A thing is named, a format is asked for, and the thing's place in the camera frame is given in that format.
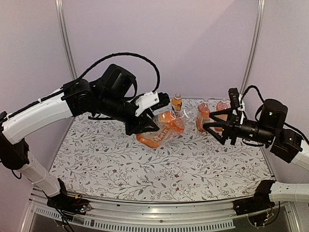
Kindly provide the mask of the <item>white cap with green print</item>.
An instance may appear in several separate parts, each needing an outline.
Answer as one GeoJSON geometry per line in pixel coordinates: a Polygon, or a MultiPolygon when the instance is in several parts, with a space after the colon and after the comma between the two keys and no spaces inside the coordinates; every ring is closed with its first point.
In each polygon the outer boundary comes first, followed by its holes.
{"type": "Polygon", "coordinates": [[[178,187],[178,184],[176,182],[171,183],[171,188],[176,189],[178,187]]]}

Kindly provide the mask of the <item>yellow dark-label bottle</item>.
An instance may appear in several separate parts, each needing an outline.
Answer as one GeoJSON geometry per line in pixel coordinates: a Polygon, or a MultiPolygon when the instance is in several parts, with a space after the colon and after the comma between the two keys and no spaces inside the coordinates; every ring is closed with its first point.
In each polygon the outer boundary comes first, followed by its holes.
{"type": "Polygon", "coordinates": [[[180,93],[176,93],[171,100],[171,106],[174,111],[180,111],[182,108],[182,96],[180,93]]]}

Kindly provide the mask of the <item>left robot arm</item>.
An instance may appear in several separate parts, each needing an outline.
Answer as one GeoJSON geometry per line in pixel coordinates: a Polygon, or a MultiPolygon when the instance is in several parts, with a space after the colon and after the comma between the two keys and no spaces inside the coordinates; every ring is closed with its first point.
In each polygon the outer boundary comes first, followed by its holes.
{"type": "Polygon", "coordinates": [[[54,122],[84,113],[103,114],[125,124],[126,134],[156,131],[148,116],[160,102],[159,93],[151,91],[128,97],[136,87],[136,77],[124,68],[111,64],[95,81],[78,79],[66,83],[51,95],[37,100],[15,113],[0,115],[0,160],[9,170],[16,170],[45,192],[62,210],[72,205],[64,183],[50,175],[30,154],[25,138],[54,122]]]}

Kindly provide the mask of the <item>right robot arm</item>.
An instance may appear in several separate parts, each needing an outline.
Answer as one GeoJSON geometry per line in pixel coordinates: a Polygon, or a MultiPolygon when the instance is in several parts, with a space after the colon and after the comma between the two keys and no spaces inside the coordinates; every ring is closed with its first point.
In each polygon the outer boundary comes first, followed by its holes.
{"type": "MultiPolygon", "coordinates": [[[[219,143],[225,144],[229,139],[231,145],[237,138],[258,142],[270,152],[285,161],[304,169],[309,168],[309,144],[301,133],[292,128],[284,128],[288,108],[275,99],[266,99],[257,113],[258,121],[245,119],[236,109],[231,108],[210,113],[213,122],[203,124],[203,129],[219,143]]],[[[308,184],[288,184],[275,180],[262,180],[254,195],[233,202],[237,215],[266,210],[280,202],[309,201],[308,184]]]]}

